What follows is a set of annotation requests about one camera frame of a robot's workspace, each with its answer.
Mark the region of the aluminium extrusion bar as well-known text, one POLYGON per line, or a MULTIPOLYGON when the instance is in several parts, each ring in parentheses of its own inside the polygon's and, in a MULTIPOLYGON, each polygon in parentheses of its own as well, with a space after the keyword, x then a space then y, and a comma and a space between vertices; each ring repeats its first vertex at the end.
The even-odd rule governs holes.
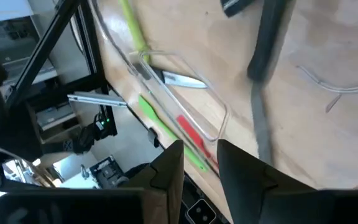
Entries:
POLYGON ((77 91, 67 95, 69 101, 90 103, 103 106, 127 106, 127 103, 118 96, 105 95, 100 93, 88 93, 77 91))

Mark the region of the green silicone spatula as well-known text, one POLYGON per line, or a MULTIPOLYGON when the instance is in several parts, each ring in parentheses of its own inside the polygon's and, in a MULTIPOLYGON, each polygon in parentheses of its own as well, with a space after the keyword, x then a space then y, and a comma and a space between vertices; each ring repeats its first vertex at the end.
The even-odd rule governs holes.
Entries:
MULTIPOLYGON (((179 140, 179 137, 158 117, 152 106, 148 103, 148 101, 142 96, 139 95, 138 102, 141 110, 145 113, 145 115, 154 121, 160 128, 162 128, 173 140, 179 140)), ((199 168, 201 171, 208 171, 207 165, 195 155, 195 153, 187 146, 184 145, 184 153, 185 156, 194 163, 195 166, 199 168)))

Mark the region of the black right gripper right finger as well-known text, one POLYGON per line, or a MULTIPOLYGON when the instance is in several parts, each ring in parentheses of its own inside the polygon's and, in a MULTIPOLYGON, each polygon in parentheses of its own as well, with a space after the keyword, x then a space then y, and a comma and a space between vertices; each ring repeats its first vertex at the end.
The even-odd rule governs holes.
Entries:
POLYGON ((358 224, 358 190, 314 189, 225 139, 218 164, 234 224, 358 224))

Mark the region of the long red silicone spatula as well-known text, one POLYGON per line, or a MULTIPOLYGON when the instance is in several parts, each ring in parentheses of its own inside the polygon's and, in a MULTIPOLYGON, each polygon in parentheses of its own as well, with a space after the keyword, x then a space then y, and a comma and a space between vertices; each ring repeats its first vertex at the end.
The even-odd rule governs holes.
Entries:
POLYGON ((181 128, 189 135, 194 144, 200 149, 204 156, 213 163, 213 165, 218 168, 217 160, 212 156, 212 154, 205 148, 204 141, 198 132, 192 127, 189 121, 185 118, 184 115, 179 115, 176 117, 177 123, 181 128))

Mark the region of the black equipment case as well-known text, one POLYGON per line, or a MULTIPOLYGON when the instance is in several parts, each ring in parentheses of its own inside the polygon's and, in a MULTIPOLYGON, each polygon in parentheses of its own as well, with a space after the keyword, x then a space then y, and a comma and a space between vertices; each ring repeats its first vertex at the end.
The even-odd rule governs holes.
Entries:
POLYGON ((89 171, 101 189, 115 188, 115 182, 124 175, 112 155, 91 166, 89 171))

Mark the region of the black table clip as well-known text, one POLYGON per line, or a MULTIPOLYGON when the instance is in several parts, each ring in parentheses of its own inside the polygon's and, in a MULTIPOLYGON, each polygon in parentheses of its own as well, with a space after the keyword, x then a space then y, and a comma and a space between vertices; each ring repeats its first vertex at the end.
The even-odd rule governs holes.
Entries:
POLYGON ((148 129, 147 137, 155 148, 159 147, 160 141, 158 140, 158 134, 153 128, 148 129))

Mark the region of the small black-handled knife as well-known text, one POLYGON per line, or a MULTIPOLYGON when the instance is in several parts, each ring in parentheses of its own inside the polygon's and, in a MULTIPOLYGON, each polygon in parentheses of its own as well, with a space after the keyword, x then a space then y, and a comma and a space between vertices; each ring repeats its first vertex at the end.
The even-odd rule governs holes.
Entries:
POLYGON ((264 0, 254 53, 247 67, 247 76, 252 81, 250 103, 259 159, 270 166, 273 165, 272 135, 264 88, 269 79, 269 67, 279 30, 290 2, 291 0, 264 0))

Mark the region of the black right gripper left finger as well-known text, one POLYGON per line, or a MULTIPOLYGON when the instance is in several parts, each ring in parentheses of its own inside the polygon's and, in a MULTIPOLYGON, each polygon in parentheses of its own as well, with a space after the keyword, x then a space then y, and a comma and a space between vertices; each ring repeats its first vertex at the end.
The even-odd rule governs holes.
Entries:
POLYGON ((184 143, 113 189, 39 188, 0 197, 0 224, 178 224, 184 143))

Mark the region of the black table frame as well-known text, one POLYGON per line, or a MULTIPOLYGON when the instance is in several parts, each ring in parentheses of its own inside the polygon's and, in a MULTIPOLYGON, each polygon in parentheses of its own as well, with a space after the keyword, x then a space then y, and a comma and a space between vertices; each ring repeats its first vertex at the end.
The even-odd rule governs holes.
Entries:
POLYGON ((18 138, 22 135, 25 138, 29 138, 30 135, 36 133, 34 128, 35 122, 31 120, 30 113, 25 107, 24 97, 72 17, 79 22, 80 37, 90 75, 64 85, 58 89, 57 93, 50 92, 44 96, 38 97, 38 99, 45 100, 50 106, 53 103, 57 103, 59 97, 63 96, 64 93, 68 93, 75 87, 90 88, 93 86, 95 88, 100 88, 102 94, 109 94, 109 83, 105 77, 89 0, 59 0, 56 13, 48 29, 36 45, 17 84, 7 98, 7 107, 12 111, 13 115, 1 129, 3 131, 3 136, 14 136, 15 138, 18 138))

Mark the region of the clear plastic bin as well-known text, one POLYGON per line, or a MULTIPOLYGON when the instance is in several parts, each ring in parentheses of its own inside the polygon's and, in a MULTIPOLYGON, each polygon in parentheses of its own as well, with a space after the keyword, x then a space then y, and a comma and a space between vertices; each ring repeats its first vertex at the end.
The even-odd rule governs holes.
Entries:
MULTIPOLYGON (((141 115, 142 95, 184 140, 227 139, 257 155, 247 67, 264 0, 227 17, 220 0, 128 0, 149 49, 136 51, 118 0, 90 0, 106 75, 141 115), (140 63, 155 78, 145 80, 140 63), (151 66, 208 88, 164 85, 151 66)), ((316 188, 358 189, 358 0, 291 0, 264 88, 277 169, 316 188)))

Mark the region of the dark-handled kitchen knife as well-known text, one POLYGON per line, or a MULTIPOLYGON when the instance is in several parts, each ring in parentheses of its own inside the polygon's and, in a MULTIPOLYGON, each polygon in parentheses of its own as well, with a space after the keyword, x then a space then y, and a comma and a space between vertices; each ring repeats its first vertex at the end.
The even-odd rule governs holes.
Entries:
MULTIPOLYGON (((144 77, 145 80, 150 80, 155 78, 151 75, 140 63, 135 63, 134 68, 144 77)), ((158 79, 164 85, 176 85, 186 88, 197 88, 197 89, 206 89, 208 86, 201 80, 185 75, 181 75, 175 72, 169 72, 161 68, 151 66, 152 70, 158 77, 158 79)))

